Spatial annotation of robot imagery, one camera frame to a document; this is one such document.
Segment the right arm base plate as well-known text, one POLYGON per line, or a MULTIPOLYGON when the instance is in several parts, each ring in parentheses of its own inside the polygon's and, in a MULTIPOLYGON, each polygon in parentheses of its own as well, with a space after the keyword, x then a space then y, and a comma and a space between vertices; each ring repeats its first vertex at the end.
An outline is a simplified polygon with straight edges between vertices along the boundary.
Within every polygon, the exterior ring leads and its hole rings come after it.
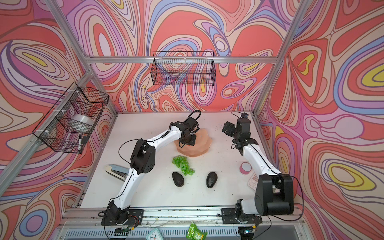
POLYGON ((225 225, 234 224, 252 224, 260 225, 263 219, 259 215, 239 213, 235 208, 222 208, 218 217, 222 219, 225 225))

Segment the pink tape roll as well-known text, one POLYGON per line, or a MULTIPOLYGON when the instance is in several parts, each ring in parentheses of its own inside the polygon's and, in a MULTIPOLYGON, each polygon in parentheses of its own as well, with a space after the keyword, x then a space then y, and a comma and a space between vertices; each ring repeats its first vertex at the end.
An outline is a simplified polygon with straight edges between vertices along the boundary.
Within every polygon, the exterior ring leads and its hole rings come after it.
POLYGON ((248 175, 252 171, 252 166, 248 162, 243 162, 240 165, 239 171, 242 175, 248 175))

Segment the green fake grape bunch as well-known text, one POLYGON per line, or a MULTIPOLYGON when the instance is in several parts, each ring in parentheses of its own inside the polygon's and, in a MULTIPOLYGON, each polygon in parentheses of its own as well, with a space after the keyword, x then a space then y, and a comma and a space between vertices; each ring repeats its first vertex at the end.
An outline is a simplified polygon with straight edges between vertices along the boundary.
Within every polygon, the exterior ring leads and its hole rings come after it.
POLYGON ((191 168, 188 158, 185 156, 173 157, 172 163, 179 168, 184 176, 192 176, 195 170, 191 168))

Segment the pink white calculator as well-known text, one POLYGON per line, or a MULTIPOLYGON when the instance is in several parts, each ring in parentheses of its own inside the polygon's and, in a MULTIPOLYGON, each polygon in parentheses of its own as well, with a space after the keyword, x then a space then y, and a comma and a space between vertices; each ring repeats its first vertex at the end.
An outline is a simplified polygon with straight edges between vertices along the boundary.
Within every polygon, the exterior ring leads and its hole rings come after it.
POLYGON ((248 180, 248 187, 256 191, 258 185, 259 176, 256 173, 252 173, 248 180))

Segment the dark fake avocado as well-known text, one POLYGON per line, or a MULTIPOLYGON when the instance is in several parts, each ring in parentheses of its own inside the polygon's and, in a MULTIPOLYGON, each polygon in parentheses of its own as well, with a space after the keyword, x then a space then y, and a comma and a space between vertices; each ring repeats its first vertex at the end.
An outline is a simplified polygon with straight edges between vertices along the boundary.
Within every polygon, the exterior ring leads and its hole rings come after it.
POLYGON ((177 187, 182 187, 185 184, 184 177, 180 173, 178 173, 178 172, 173 172, 172 173, 172 179, 173 179, 174 184, 177 187))
POLYGON ((215 186, 216 182, 218 180, 218 175, 216 172, 210 172, 208 175, 207 175, 207 178, 206 178, 206 186, 207 188, 211 189, 215 186))

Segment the black marker pen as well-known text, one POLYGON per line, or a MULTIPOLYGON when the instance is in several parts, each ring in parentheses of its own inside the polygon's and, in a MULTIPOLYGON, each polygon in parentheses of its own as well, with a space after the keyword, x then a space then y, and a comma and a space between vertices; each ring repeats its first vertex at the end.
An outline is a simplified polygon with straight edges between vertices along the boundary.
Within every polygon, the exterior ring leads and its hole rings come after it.
POLYGON ((82 135, 79 135, 78 152, 80 153, 81 151, 82 151, 82 135))

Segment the green snack packet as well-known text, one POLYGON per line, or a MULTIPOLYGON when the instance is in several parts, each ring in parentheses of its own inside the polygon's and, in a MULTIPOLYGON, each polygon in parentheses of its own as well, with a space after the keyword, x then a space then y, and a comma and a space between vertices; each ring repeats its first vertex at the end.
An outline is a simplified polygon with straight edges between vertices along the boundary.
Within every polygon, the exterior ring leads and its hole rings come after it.
POLYGON ((205 240, 207 232, 202 232, 195 223, 191 223, 186 235, 188 240, 205 240))

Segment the silver tape roll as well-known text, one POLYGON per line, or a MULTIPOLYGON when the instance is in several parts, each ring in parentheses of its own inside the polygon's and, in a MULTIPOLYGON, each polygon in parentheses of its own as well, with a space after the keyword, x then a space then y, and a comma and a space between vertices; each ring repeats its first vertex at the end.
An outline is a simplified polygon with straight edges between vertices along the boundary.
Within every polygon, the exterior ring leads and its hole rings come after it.
POLYGON ((70 126, 78 132, 87 132, 94 125, 94 121, 85 115, 76 114, 71 118, 70 126))

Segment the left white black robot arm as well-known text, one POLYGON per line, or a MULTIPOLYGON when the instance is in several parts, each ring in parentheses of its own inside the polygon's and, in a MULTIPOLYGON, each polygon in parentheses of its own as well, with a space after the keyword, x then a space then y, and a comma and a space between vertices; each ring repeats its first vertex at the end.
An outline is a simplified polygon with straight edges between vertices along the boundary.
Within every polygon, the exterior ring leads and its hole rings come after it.
POLYGON ((142 178, 149 173, 156 163, 156 152, 178 140, 180 146, 194 146, 198 132, 200 110, 195 110, 182 122, 170 123, 161 134, 148 139, 138 139, 130 158, 130 168, 124 184, 115 198, 110 199, 102 218, 103 226, 126 225, 129 208, 142 178))

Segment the teal small clock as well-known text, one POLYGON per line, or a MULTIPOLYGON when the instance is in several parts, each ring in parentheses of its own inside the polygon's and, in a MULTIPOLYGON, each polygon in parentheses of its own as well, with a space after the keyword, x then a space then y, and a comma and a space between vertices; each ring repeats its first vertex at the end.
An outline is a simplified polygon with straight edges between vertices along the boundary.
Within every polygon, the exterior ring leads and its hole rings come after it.
POLYGON ((164 240, 164 237, 158 228, 153 228, 151 232, 146 235, 146 240, 164 240))

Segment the silver stapler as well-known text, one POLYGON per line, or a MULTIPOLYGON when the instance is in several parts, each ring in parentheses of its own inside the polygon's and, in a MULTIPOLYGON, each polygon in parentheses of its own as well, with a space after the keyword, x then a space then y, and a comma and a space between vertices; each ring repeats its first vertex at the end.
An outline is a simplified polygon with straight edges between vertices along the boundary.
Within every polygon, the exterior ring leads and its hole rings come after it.
POLYGON ((115 165, 115 164, 110 164, 110 165, 106 165, 104 167, 104 170, 107 174, 113 176, 114 178, 116 179, 119 179, 120 181, 125 181, 128 174, 129 174, 129 170, 130 169, 127 169, 125 167, 121 167, 119 165, 115 165))

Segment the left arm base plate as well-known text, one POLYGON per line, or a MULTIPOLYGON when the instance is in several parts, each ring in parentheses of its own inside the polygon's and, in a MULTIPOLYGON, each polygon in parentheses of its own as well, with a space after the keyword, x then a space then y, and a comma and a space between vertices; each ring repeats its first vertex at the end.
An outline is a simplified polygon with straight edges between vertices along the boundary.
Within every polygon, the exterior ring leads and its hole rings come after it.
POLYGON ((102 226, 128 226, 137 227, 142 224, 143 209, 133 209, 113 214, 110 210, 98 213, 98 217, 102 218, 102 226))

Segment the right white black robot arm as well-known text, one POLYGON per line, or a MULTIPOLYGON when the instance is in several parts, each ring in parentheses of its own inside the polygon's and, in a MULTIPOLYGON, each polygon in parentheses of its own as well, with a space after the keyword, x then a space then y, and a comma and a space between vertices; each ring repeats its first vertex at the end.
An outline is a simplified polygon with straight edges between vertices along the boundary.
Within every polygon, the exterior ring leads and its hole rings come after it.
POLYGON ((259 143, 251 138, 248 116, 240 113, 236 124, 226 122, 222 129, 258 175, 254 197, 237 201, 237 215, 291 215, 294 212, 293 177, 282 174, 262 153, 259 143))

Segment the aluminium front rail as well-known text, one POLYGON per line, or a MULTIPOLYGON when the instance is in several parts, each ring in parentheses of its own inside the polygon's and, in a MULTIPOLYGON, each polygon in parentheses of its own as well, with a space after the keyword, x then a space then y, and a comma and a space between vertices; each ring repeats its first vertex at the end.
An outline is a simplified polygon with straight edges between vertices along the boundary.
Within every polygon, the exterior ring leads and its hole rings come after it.
MULTIPOLYGON (((142 224, 137 227, 150 228, 155 226, 181 227, 194 222, 199 226, 224 226, 222 219, 218 217, 222 208, 236 208, 229 206, 188 206, 188 207, 131 207, 133 209, 143 209, 142 224)), ((102 218, 98 213, 105 211, 104 208, 78 208, 70 209, 64 213, 59 226, 90 226, 90 227, 115 227, 121 226, 102 226, 102 218)), ((241 226, 242 224, 230 224, 230 226, 241 226)))

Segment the peach scalloped fruit bowl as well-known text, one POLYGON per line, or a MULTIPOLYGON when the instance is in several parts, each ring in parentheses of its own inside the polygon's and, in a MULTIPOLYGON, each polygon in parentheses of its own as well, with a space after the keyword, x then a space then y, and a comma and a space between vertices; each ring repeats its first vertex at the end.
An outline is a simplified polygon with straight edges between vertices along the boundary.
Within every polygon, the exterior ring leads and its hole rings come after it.
POLYGON ((185 145, 183 148, 179 146, 179 141, 174 141, 177 147, 177 151, 187 157, 198 157, 209 151, 209 148, 213 142, 206 129, 200 129, 196 133, 196 142, 194 146, 185 145))

